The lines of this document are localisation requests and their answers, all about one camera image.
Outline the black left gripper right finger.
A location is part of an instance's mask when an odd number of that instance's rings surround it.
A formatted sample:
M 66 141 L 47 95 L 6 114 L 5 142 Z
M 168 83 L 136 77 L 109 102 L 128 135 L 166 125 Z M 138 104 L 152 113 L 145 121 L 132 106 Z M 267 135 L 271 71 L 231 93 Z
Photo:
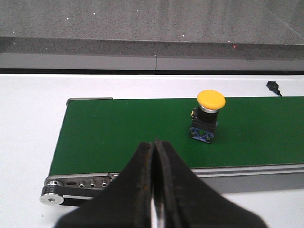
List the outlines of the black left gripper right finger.
M 265 228 L 255 213 L 229 201 L 198 178 L 168 141 L 155 141 L 154 162 L 166 228 Z

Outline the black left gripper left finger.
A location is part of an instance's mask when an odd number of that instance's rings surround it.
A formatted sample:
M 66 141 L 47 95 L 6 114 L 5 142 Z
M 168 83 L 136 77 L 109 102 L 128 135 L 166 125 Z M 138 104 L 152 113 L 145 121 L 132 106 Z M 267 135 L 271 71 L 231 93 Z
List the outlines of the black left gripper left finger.
M 151 227 L 152 144 L 142 142 L 117 178 L 96 197 L 62 216 L 57 228 Z

